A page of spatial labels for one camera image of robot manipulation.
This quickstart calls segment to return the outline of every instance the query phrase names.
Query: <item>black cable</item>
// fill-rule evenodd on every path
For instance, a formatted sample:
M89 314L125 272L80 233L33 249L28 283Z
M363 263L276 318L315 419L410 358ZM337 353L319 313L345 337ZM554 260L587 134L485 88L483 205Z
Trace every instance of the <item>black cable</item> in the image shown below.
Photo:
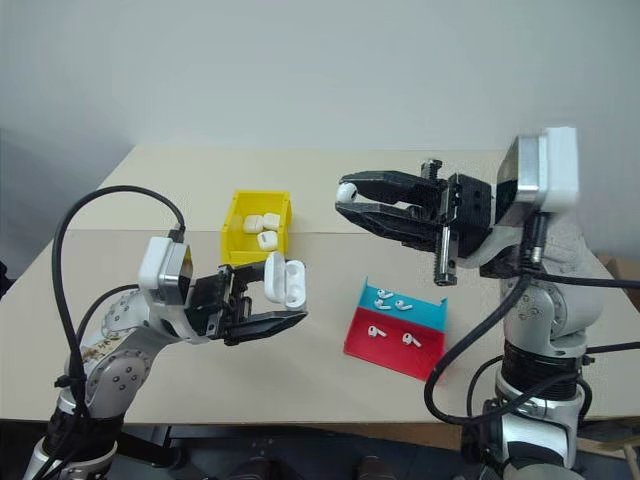
M451 363L458 358L470 345L472 345L476 340L481 338L484 334L486 334L491 328L493 328L508 312L513 308L513 306L518 302L524 291L531 284L531 275L523 275L519 278L518 283L516 283L513 290L507 295L502 303L496 308L491 315L489 315L484 321L482 321L478 326L476 326L471 332L469 332L462 340L456 343L451 350L444 354L444 356L436 363L431 375L427 379L427 383L424 386L424 403L431 412L431 414L442 420L446 423L453 423L456 425L477 425L479 423L483 423L485 421L497 418L503 413L509 413L510 411L515 410L517 407L522 405L527 401L528 398L524 398L522 395L511 402L507 403L505 406L484 414L478 417L466 418L466 417L456 417L453 415L447 415L440 411L438 407L435 405L433 400L433 392L435 390L436 383L438 379L442 375L442 372L451 365ZM532 390L535 390L535 393L540 393L549 386L553 385L556 382L568 380L569 378L562 378L562 380L558 377L550 377L545 382L541 382L536 385ZM545 385L541 390L537 390L536 387L540 385Z
M581 278L581 277L564 277L560 275L551 275L549 273L537 272L533 273L533 278L552 283L565 283L567 285L581 285L583 287L604 287L604 288L630 288L639 289L640 280L618 280L611 278Z
M71 314L69 313L69 307L67 305L67 300L64 294L64 286L62 281L62 242L64 240L64 234L67 231L71 220L82 207L84 207L87 203L95 200L96 198L118 192L139 193L141 195L147 195L164 203L176 216L176 219L178 220L178 223L180 225L180 231L184 232L185 230L184 217L182 213L180 212L178 207L176 207L169 199L152 190L132 185L117 185L113 187L101 188L89 193L88 195L85 195L69 209L69 211L65 214L65 216L58 224L53 237L53 248L51 253L51 276L53 281L53 293L56 300L56 306L58 307L60 321L62 322L62 328L64 329L67 343L69 345L69 350L71 352L69 361L71 393L74 400L76 401L76 408L79 408L81 410L80 413L85 417L89 417L89 412L84 402L86 375L82 366L82 355L80 353L80 346L76 339L76 333L73 328Z
M82 320L80 321L80 325L78 325L78 329L76 330L76 338L77 338L78 344L82 343L82 337L84 336L84 332L87 329L87 325L89 324L91 317L93 317L93 314L96 313L96 310L98 309L98 307L100 307L102 302L104 302L107 298L111 297L112 295L115 295L116 293L124 292L126 290L135 290L137 288L138 288L137 283L131 283L129 285L120 285L119 287L112 288L108 292L105 292L102 295L100 295L91 304L91 306L89 307L89 310L87 310L87 312L84 314L84 317L82 317Z
M119 193L119 192L138 193L141 195L146 195L148 197L151 197L155 200L158 200L159 202L165 204L173 212L173 214L176 216L176 219L178 221L178 224L179 224L178 229L172 230L170 234L180 239L184 235L184 231L186 230L184 216L182 215L182 212L180 212L178 207L173 204L173 202L171 202L166 197L160 195L159 193L154 192L153 190L149 190L142 187L136 187L132 185L117 185L113 187L106 187L106 188L102 188L94 192L91 192L88 195L85 195L84 197L82 197L80 200L78 200L75 204L71 206L71 208L67 211L65 216L61 219L60 223L58 224L53 237L53 247L51 252L51 278L53 283L53 293L56 301L56 306L58 308L58 313L60 315L60 322L62 323L62 328L64 329L65 337L67 339L67 344L69 345L70 357L69 357L69 375L66 379L67 383L63 384L63 382L56 382L56 384L60 386L68 385L71 390L71 394L73 395L73 398L75 400L76 408L73 415L73 418L74 418L73 427L75 427L76 422L80 420L80 417L90 418L89 410L85 403L85 389L86 389L87 379L86 379L86 374L84 372L82 354L80 352L79 338L82 338L82 335L84 334L84 330L86 329L86 325L89 322L91 315L95 312L95 309L97 309L100 302L98 301L94 302L94 304L91 306L89 311L85 314L85 317L83 318L78 328L78 334L79 334L79 337L78 337L73 328L71 314L69 312L69 307L67 305L67 300L64 293L64 285L62 280L62 243L64 241L64 235L67 231L67 228L69 227L69 224L71 223L71 220L82 207L84 207L86 204L88 204L89 202L97 198L103 197L105 195L109 195L111 193ZM65 433L62 440L60 441L59 447L56 449L56 452L53 452L51 454L47 463L49 463L49 461L51 461L52 459L53 461L55 461L56 457L59 455L62 449L66 448L66 443L71 438L70 432L72 430L73 428L70 428ZM58 469L56 474L60 470L62 470L62 468L64 468L64 466L71 459L72 459L72 454L68 455L68 458L63 459L63 461L56 467L56 469ZM53 472L56 469L52 470L52 472L50 472L44 477L42 475L39 475L40 472L38 472L38 474L36 474L36 477L34 477L34 480L41 480L41 479L44 480L44 479L52 478L54 474Z
M495 365L496 363L502 361L504 355L498 355L497 357L492 358L491 360L487 360L482 365L478 367L476 373L471 377L471 381L469 382L469 388L467 388L467 416L473 417L473 391L476 388L476 384L480 377L484 373L484 371L489 368L491 365Z
M601 345L599 347L587 348L586 354L594 353L611 353L611 352L623 352L625 350L636 350L640 348L640 342L628 342L628 343L615 343L613 345Z
M80 448L78 447L70 451L67 456L64 457L62 461L55 466L55 468L53 468L49 473L42 477L42 480L53 480L54 478L57 478L62 469L65 468L69 464L69 462L71 462L71 460L73 460L73 457L78 453L79 450Z
M78 329L76 331L76 338L78 340L78 344L80 344L82 342L82 337L84 336L84 333L85 333L85 331L87 329L87 325L89 324L89 321L91 320L91 317L93 317L93 314L96 313L96 310L100 307L100 305L105 300L107 300L112 295L115 295L116 293L124 292L126 290L135 290L137 288L138 288L138 284L137 283L132 283L132 284L128 284L128 285L120 285L119 287L112 288L108 292L105 292L102 295L100 295L91 304L89 309L86 311L86 313L82 317L82 321L80 322L80 325L78 326ZM71 426L65 432L64 436L60 440L60 444L58 445L58 448L56 448L56 450L54 450L54 452L49 456L49 459L43 464L43 466L40 468L40 470L38 470L38 473L36 473L36 475L33 477L33 480L45 480L47 478L52 478L52 476L51 476L52 474L58 473L60 470L62 470L62 468L64 468L66 466L68 461L65 462L63 460L62 462L60 462L59 465L56 466L56 468L59 467L59 470L55 470L54 469L49 473L49 475L43 476L47 472L47 470L49 470L51 468L51 465L53 465L53 463L58 459L58 456L59 456L60 452L62 451L62 448L64 448L65 443L68 441L68 439L69 439L69 437L71 435L71 432L73 431L73 429L77 425L78 417L79 417L79 415L74 414Z
M33 476L31 480L44 480L45 478L49 478L49 475L45 477L45 474L51 468L51 465L53 465L53 463L56 460L58 460L58 457L60 456L62 449L65 447L65 444L67 443L69 438L71 438L71 434L73 433L73 430L76 428L76 425L78 424L79 419L80 419L80 413L79 411L76 410L73 414L73 417L71 417L71 425L62 436L62 439L60 440L58 447L51 453L51 455L49 455L49 458L47 459L47 461L42 464L40 469L36 472L36 474Z
M580 424L584 420L584 417L587 416L589 408L591 408L593 391L591 390L591 385L589 385L584 378L578 377L576 381L578 382L578 385L582 387L582 391L584 392L584 402L582 402L582 408L580 409L580 413L578 414L578 424Z

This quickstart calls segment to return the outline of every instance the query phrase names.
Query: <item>floor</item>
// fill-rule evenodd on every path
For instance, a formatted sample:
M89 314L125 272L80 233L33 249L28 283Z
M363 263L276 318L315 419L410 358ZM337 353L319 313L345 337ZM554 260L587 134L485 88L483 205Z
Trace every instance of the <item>floor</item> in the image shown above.
M165 432L154 427L126 430L156 441ZM41 426L31 424L25 428L5 423L0 432L0 478L19 480L18 472L23 471L20 469L28 459L30 445L41 434ZM448 480L456 475L472 480L481 470L477 465L465 464L457 452L450 450L308 428L176 427L171 430L171 437L172 445L180 445L188 452L190 462L186 467L167 471L118 456L109 479L224 479L240 463L261 455L287 462L305 480L351 480L355 465L367 455L384 459L398 480ZM618 459L580 453L577 467L589 480L631 478L625 462ZM490 471L482 477L495 478Z

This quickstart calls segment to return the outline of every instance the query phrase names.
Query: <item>yellow bin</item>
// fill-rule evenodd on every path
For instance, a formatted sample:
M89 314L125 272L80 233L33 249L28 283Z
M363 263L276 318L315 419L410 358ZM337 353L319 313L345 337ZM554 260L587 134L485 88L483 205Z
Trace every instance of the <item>yellow bin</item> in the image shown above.
M283 255L287 253L287 229L292 216L289 192L236 190L220 236L221 263L235 266L267 259L271 252L260 250L257 234L242 231L246 216L265 213L280 215L278 251Z

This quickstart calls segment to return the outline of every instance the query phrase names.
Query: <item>metal bolt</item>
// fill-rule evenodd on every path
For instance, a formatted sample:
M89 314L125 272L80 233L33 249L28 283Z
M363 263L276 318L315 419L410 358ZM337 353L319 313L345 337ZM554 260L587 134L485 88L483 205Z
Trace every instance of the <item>metal bolt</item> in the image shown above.
M442 161L437 158L429 159L429 180L438 179L438 170L442 167Z

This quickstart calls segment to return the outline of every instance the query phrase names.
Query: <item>cable connector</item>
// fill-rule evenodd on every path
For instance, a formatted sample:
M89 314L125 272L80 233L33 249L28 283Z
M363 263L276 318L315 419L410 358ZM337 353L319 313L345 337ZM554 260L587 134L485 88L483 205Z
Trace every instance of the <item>cable connector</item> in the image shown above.
M525 223L520 244L520 268L526 271L542 270L542 257L547 244L547 228L551 215L534 213Z
M169 230L167 237L173 240L175 243L184 243L184 231L186 227L184 225L176 224L174 228Z
M56 378L56 381L53 382L53 386L56 388L67 388L74 383L72 378L69 375L60 375Z

